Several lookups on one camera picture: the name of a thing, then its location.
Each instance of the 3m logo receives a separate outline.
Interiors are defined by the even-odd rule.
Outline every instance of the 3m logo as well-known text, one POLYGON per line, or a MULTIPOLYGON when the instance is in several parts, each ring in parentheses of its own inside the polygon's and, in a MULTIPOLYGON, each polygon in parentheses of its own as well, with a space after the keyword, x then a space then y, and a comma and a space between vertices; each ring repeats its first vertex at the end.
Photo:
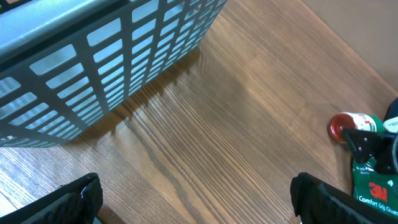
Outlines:
POLYGON ((387 201, 387 189, 384 187, 380 187, 379 185, 370 182, 369 187, 371 188, 371 195, 375 198, 378 198, 380 200, 383 200, 385 202, 387 201))

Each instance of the gray basket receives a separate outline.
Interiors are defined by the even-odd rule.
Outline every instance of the gray basket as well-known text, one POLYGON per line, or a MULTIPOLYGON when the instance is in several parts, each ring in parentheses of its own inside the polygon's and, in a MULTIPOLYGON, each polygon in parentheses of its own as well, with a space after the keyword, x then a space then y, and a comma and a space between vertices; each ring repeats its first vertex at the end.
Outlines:
MULTIPOLYGON (((40 2, 5 12, 0 25, 33 20, 24 13, 34 7, 41 16, 55 10, 40 2)), ((0 37, 8 41, 0 48, 0 146, 75 138, 196 47, 226 0, 102 2, 80 1, 29 40, 28 29, 0 37)))

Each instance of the bottle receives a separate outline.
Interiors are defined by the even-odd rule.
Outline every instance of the bottle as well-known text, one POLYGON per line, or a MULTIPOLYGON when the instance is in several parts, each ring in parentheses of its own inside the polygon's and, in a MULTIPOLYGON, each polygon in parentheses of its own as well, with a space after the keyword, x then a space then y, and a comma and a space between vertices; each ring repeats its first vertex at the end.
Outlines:
POLYGON ((383 133, 383 122, 374 115, 362 113, 339 113, 329 122, 329 135, 337 142, 344 143, 343 128, 383 133))

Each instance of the green lid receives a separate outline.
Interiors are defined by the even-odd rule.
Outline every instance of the green lid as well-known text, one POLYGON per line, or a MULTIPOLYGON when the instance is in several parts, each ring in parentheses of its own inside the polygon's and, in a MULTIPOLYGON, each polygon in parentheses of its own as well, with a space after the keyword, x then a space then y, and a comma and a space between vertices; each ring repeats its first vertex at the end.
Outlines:
POLYGON ((372 114, 369 114, 369 116, 376 123, 376 132, 382 134, 384 132, 383 122, 377 116, 374 116, 372 114))

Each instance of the wood grain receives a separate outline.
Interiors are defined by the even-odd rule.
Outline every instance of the wood grain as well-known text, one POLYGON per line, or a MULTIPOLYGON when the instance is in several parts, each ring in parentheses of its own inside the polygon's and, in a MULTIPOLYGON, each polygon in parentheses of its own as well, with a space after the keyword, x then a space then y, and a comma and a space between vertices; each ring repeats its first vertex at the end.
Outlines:
POLYGON ((88 172, 105 223, 299 223, 299 172, 350 191, 340 111, 383 117, 397 96, 299 0, 229 0, 203 42, 77 140, 2 148, 21 208, 88 172))

